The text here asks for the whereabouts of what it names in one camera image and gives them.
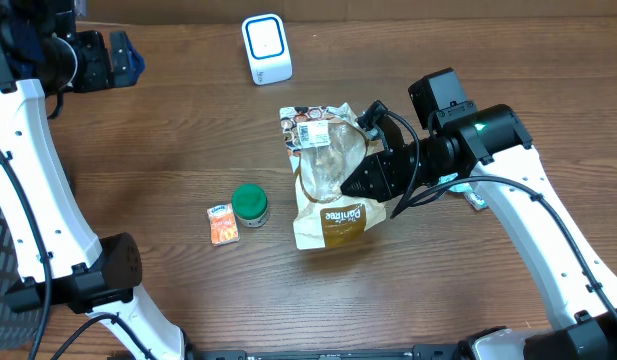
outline wooden table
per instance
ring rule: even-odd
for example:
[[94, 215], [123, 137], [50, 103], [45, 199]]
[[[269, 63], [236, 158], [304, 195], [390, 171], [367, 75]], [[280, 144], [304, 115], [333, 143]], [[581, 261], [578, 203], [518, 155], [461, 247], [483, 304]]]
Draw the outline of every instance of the wooden table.
[[[294, 76], [265, 87], [252, 84], [239, 25], [124, 29], [146, 59], [140, 83], [67, 96], [51, 130], [94, 231], [133, 234], [146, 288], [201, 349], [409, 347], [495, 325], [548, 326], [495, 217], [461, 197], [340, 249], [295, 248], [278, 109], [347, 101], [360, 112], [381, 99], [418, 127], [406, 89], [448, 66], [480, 108], [516, 110], [562, 201], [617, 274], [617, 18], [290, 23]], [[213, 248], [205, 211], [245, 182], [266, 189], [272, 217]], [[39, 358], [84, 321], [54, 308]], [[65, 358], [119, 350], [97, 325]]]

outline jar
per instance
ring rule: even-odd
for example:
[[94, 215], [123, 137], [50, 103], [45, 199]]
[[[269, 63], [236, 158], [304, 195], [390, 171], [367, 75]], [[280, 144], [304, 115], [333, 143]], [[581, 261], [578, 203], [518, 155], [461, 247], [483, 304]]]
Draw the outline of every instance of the jar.
[[264, 225], [270, 217], [266, 193], [255, 184], [244, 184], [235, 190], [232, 195], [232, 208], [237, 220], [250, 228]]

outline crumpled package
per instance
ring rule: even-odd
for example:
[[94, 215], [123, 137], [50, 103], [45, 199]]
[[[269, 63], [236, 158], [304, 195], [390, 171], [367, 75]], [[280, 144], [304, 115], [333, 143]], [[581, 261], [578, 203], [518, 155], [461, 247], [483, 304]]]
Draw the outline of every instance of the crumpled package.
[[357, 125], [348, 104], [286, 107], [279, 117], [295, 175], [298, 249], [338, 246], [386, 219], [384, 204], [340, 190], [363, 158], [381, 149]]

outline white device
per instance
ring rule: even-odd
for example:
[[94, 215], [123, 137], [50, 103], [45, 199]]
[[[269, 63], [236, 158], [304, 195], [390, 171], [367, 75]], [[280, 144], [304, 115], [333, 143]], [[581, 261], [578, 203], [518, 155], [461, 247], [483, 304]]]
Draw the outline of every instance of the white device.
[[290, 79], [292, 63], [284, 23], [275, 14], [253, 16], [241, 24], [252, 80], [266, 85]]

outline wire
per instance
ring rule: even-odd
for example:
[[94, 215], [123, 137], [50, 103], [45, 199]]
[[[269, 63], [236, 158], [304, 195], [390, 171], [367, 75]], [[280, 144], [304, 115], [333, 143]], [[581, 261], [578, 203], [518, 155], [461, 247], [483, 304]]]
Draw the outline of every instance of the wire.
[[448, 190], [439, 190], [439, 191], [437, 191], [435, 196], [431, 196], [430, 198], [428, 198], [426, 200], [423, 200], [423, 201], [417, 201], [417, 202], [409, 205], [409, 207], [417, 207], [417, 206], [421, 206], [421, 205], [430, 204], [433, 201], [439, 200], [439, 198], [441, 198], [447, 191]]
[[37, 225], [37, 220], [35, 219], [35, 214], [32, 212], [30, 202], [28, 202], [26, 193], [24, 192], [24, 189], [21, 186], [17, 175], [15, 174], [15, 171], [12, 169], [12, 166], [10, 166], [9, 161], [12, 160], [11, 155], [10, 153], [7, 154], [8, 158], [6, 158], [0, 150], [0, 165], [6, 172], [8, 179], [10, 179], [12, 187], [15, 189], [15, 193], [17, 193], [17, 197], [19, 197], [19, 201], [21, 202], [21, 207], [26, 214], [26, 219], [28, 219], [30, 231], [32, 232], [32, 236], [35, 239], [35, 244], [37, 245], [37, 250], [39, 251], [39, 259], [44, 267], [44, 277], [46, 281], [44, 304], [43, 310], [41, 312], [41, 321], [39, 322], [39, 327], [37, 328], [37, 333], [35, 334], [35, 340], [32, 343], [32, 348], [30, 349], [30, 353], [28, 354], [28, 359], [33, 360], [37, 356], [39, 346], [41, 345], [41, 338], [44, 336], [44, 331], [46, 331], [46, 325], [48, 325], [48, 317], [50, 315], [50, 302], [52, 299], [52, 270], [50, 268], [50, 259], [48, 258], [48, 252], [46, 251], [46, 246], [44, 245], [43, 239], [41, 238], [41, 232], [39, 231], [39, 226]]
[[610, 300], [608, 300], [608, 297], [606, 296], [606, 294], [604, 293], [603, 289], [601, 288], [601, 284], [597, 281], [597, 279], [595, 278], [594, 274], [592, 273], [592, 271], [588, 267], [588, 263], [586, 263], [586, 259], [584, 259], [584, 256], [581, 253], [581, 250], [579, 249], [579, 246], [577, 246], [577, 243], [575, 242], [575, 239], [572, 237], [572, 234], [570, 233], [570, 231], [566, 227], [566, 224], [564, 224], [564, 222], [561, 219], [561, 217], [559, 216], [559, 214], [557, 214], [557, 211], [555, 211], [555, 209], [548, 203], [548, 201], [543, 197], [543, 195], [541, 195], [540, 193], [534, 191], [533, 189], [529, 188], [528, 186], [526, 186], [524, 184], [521, 184], [521, 183], [518, 183], [518, 182], [516, 182], [514, 180], [510, 180], [510, 179], [506, 179], [506, 178], [502, 178], [502, 177], [498, 177], [498, 176], [472, 176], [472, 177], [467, 177], [467, 178], [463, 178], [463, 179], [452, 180], [452, 181], [449, 181], [449, 182], [446, 182], [446, 183], [443, 183], [443, 184], [439, 184], [439, 185], [433, 186], [433, 187], [431, 187], [429, 189], [426, 189], [425, 191], [423, 191], [422, 193], [418, 194], [414, 198], [408, 200], [407, 206], [418, 206], [417, 202], [419, 200], [421, 200], [421, 199], [423, 199], [423, 198], [425, 198], [427, 196], [430, 196], [432, 193], [448, 190], [449, 188], [451, 188], [451, 187], [453, 187], [455, 185], [465, 184], [465, 183], [469, 183], [469, 182], [478, 182], [478, 181], [494, 182], [494, 183], [500, 183], [500, 184], [504, 184], [504, 185], [509, 185], [509, 186], [515, 187], [515, 188], [517, 188], [519, 190], [524, 191], [528, 195], [530, 195], [530, 200], [537, 201], [539, 204], [541, 204], [541, 206], [544, 207], [544, 209], [546, 209], [546, 211], [553, 218], [555, 223], [557, 223], [557, 227], [559, 227], [559, 230], [561, 230], [561, 232], [563, 233], [564, 237], [566, 238], [566, 242], [568, 243], [568, 245], [570, 246], [570, 249], [572, 250], [573, 254], [575, 255], [575, 258], [577, 259], [577, 262], [579, 262], [579, 265], [581, 266], [581, 268], [582, 268], [582, 270], [584, 272], [584, 275], [586, 275], [586, 278], [590, 282], [589, 286], [591, 286], [591, 289], [594, 290], [597, 293], [597, 296], [599, 297], [599, 300], [606, 307], [606, 309], [608, 310], [608, 313], [611, 315], [612, 319], [617, 323], [617, 310], [612, 305]]
[[403, 127], [405, 127], [406, 130], [408, 130], [408, 132], [412, 136], [414, 143], [415, 143], [415, 169], [412, 172], [412, 178], [410, 179], [410, 184], [408, 184], [408, 188], [406, 188], [406, 192], [404, 192], [404, 194], [401, 196], [401, 199], [399, 199], [399, 203], [397, 203], [397, 206], [395, 206], [395, 209], [392, 211], [392, 214], [390, 215], [390, 218], [393, 219], [395, 216], [401, 214], [402, 211], [406, 210], [406, 208], [408, 207], [406, 206], [406, 201], [410, 198], [413, 191], [415, 191], [414, 188], [415, 188], [415, 183], [417, 181], [417, 169], [419, 169], [419, 154], [420, 154], [419, 137], [417, 136], [417, 132], [415, 132], [415, 129], [413, 129], [413, 127], [408, 123], [408, 121], [406, 121], [406, 119], [404, 119], [400, 115], [390, 110], [381, 111], [379, 112], [379, 114], [388, 115], [392, 117], [393, 119], [399, 121], [401, 125], [403, 125]]
[[146, 359], [157, 360], [157, 358], [152, 353], [150, 353], [150, 350], [146, 349], [146, 347], [139, 341], [139, 339], [137, 338], [137, 335], [135, 335], [135, 333], [132, 331], [132, 329], [130, 329], [130, 327], [123, 320], [121, 320], [119, 318], [119, 316], [113, 315], [113, 314], [98, 315], [98, 316], [95, 316], [94, 318], [86, 321], [83, 325], [81, 325], [81, 327], [79, 327], [79, 329], [77, 329], [77, 331], [75, 331], [74, 334], [72, 334], [68, 338], [68, 340], [66, 340], [66, 342], [63, 345], [61, 345], [59, 350], [57, 350], [55, 355], [53, 355], [52, 358], [50, 358], [50, 360], [57, 360], [57, 359], [59, 359], [59, 357], [66, 351], [66, 349], [68, 349], [68, 347], [73, 342], [75, 342], [75, 340], [77, 340], [77, 338], [84, 331], [86, 331], [86, 329], [91, 327], [92, 324], [98, 323], [101, 320], [110, 320], [110, 322], [113, 325], [114, 324], [118, 324], [126, 332], [126, 334], [128, 334], [128, 337], [130, 337], [132, 342], [135, 343], [135, 346], [137, 346], [139, 348], [139, 350], [141, 350], [141, 352], [144, 353], [144, 355], [146, 356]]
[[53, 110], [52, 114], [48, 115], [46, 119], [55, 120], [61, 115], [61, 111], [64, 109], [64, 93], [57, 93], [57, 105], [55, 105], [55, 110]]

